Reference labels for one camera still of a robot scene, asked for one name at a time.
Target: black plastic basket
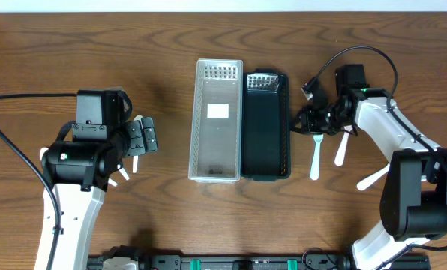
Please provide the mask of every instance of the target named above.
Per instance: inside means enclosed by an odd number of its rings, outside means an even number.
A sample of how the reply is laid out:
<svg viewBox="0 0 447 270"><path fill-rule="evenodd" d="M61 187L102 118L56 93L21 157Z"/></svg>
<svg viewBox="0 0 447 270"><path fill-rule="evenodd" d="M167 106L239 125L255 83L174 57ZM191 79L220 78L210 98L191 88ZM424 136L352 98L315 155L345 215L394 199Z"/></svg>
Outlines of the black plastic basket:
<svg viewBox="0 0 447 270"><path fill-rule="evenodd" d="M269 77L276 83L269 85ZM241 176L263 182L289 178L289 78L257 69L244 75L243 89Z"/></svg>

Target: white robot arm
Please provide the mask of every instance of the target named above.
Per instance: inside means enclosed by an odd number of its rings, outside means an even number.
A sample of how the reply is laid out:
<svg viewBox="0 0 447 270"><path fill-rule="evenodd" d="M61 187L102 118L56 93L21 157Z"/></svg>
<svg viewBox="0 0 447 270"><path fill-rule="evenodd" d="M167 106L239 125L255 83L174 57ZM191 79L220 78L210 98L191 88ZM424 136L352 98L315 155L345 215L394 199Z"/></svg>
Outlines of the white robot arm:
<svg viewBox="0 0 447 270"><path fill-rule="evenodd" d="M36 270L47 269L52 257L52 270L86 269L92 231L108 184L116 185L110 174L118 170L128 180L122 158L134 157L136 163L139 155L157 151L152 119L138 115L126 121L130 112L131 102L121 88L80 90L76 121L66 124L49 148L40 150L43 174L60 206L61 234L55 246L56 217L46 192ZM72 142L65 142L70 129Z"/></svg>
<svg viewBox="0 0 447 270"><path fill-rule="evenodd" d="M408 245L422 245L447 233L447 175L432 155L438 155L447 164L447 149L421 134L385 89L370 88L362 64L344 65L337 69L336 77L336 103L328 103L318 79L313 78L302 87L313 104L301 109L291 129L300 134L332 136L341 131L356 133L356 128L360 128L384 154L388 177L380 203L382 220L352 245L352 261L357 269L378 269L389 266ZM338 166L343 163L344 148L339 148ZM436 191L422 193L421 181L437 184Z"/></svg>

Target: green clip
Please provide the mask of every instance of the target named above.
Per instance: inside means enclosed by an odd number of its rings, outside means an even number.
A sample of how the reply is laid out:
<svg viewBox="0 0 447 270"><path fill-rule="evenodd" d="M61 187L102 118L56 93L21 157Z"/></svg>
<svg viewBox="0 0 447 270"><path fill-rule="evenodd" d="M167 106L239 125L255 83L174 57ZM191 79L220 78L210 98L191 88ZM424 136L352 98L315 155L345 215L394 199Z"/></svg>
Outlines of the green clip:
<svg viewBox="0 0 447 270"><path fill-rule="evenodd" d="M296 259L289 259L286 261L286 264L289 266L289 270L299 270L299 264Z"/></svg>
<svg viewBox="0 0 447 270"><path fill-rule="evenodd" d="M200 270L200 260L192 259L190 261L190 270Z"/></svg>

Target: plastic utensil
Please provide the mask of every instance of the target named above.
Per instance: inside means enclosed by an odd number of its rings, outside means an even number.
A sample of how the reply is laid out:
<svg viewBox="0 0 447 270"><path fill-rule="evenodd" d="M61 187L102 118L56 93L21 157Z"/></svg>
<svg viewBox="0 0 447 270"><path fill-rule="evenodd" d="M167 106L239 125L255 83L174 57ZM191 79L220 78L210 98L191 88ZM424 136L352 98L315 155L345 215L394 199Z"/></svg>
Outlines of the plastic utensil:
<svg viewBox="0 0 447 270"><path fill-rule="evenodd" d="M368 187L370 187L373 183L375 183L377 180L380 179L384 174L386 174L389 171L390 163L387 163L387 166L383 167L380 171L375 172L373 175L368 176L364 180L360 181L357 184L357 189L359 191L364 191Z"/></svg>
<svg viewBox="0 0 447 270"><path fill-rule="evenodd" d="M318 180L320 174L320 144L323 141L323 134L313 135L315 141L315 152L313 153L312 167L310 168L310 179Z"/></svg>
<svg viewBox="0 0 447 270"><path fill-rule="evenodd" d="M352 131L352 126L348 125L343 127L346 131ZM349 134L347 132L343 133L342 142L338 147L337 154L335 155L335 165L342 166L344 164L345 152L347 151L347 143L349 142Z"/></svg>

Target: wire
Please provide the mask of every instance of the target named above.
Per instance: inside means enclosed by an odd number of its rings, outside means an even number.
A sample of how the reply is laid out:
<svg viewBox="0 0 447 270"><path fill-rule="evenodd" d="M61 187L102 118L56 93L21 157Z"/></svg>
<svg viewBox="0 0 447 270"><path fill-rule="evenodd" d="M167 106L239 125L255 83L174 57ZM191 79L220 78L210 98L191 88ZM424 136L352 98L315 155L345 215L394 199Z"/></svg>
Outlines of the wire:
<svg viewBox="0 0 447 270"><path fill-rule="evenodd" d="M58 132L58 135L57 135L57 139L55 139L55 141L56 142L63 142L65 140L65 137L67 136L67 134L72 129L72 125L74 125L75 123L77 123L77 121L72 120L72 121L68 121L67 124L64 124L60 128L60 131Z"/></svg>
<svg viewBox="0 0 447 270"><path fill-rule="evenodd" d="M413 130L411 130L403 121L402 119L400 119L398 117L398 115L394 112L394 107L390 105L390 101L392 100L395 90L397 89L397 84L398 84L398 72L397 72L397 68L394 65L394 62L381 50L374 48L372 46L353 46L347 49L344 49L342 51L340 51L339 53L337 53L336 55L334 55L330 60L327 61L327 63L320 69L319 73L310 81L310 84L308 86L308 88L310 88L315 81L317 81L317 79L320 77L320 75L322 74L322 72L330 65L330 63L332 63L338 56L341 56L344 53L347 53L351 50L357 50L357 49L363 49L363 50L372 50L378 54L380 54L381 56L383 56L383 58L385 58L387 60L387 62L390 64L391 69L394 72L394 85L392 86L390 95L387 97L387 108L388 111L390 112L390 114L392 115L392 117L395 119L395 121L406 131L409 133L409 135L411 137L413 137L413 139L417 142L420 143L422 146L424 146L429 154L432 156L432 158L435 159L436 162L439 163L440 167L442 168L442 170L444 171L444 173L447 176L447 164L446 162L443 160L442 157L440 157L435 150L430 147L423 139L422 139L422 134L416 134L415 132L413 132ZM395 254L395 256L393 256L392 258L390 258L389 260L385 261L382 263L382 265L377 269L380 270L384 267L386 267L389 263L394 262L396 259L398 259L400 256L404 255L406 252L411 251L413 248L421 248L427 251L447 251L447 245L443 246L443 247L432 247L432 246L427 246L427 245L423 245L423 244L408 244L403 250L401 250L399 253Z"/></svg>
<svg viewBox="0 0 447 270"><path fill-rule="evenodd" d="M8 98L57 98L57 97L76 97L77 94L64 93L64 94L2 94L0 95L0 100L8 99ZM45 187L46 192L49 194L50 200L52 201L53 209L55 211L55 227L53 228L53 240L52 247L50 248L49 253L49 261L47 263L47 270L52 269L53 258L56 254L57 243L59 241L59 236L62 231L61 228L61 215L60 215L60 207L57 202L55 194L52 192L49 184L44 179L44 176L37 169L37 167L29 160L29 158L23 154L22 151L12 142L7 136L0 130L0 139L4 141L22 160L30 167L30 169L37 175L42 182L42 185Z"/></svg>
<svg viewBox="0 0 447 270"><path fill-rule="evenodd" d="M355 136L355 134L352 131L348 131L348 130L344 130L344 129L341 129L341 130L337 131L337 133L340 133L340 132L344 132L344 133L347 133L349 135Z"/></svg>

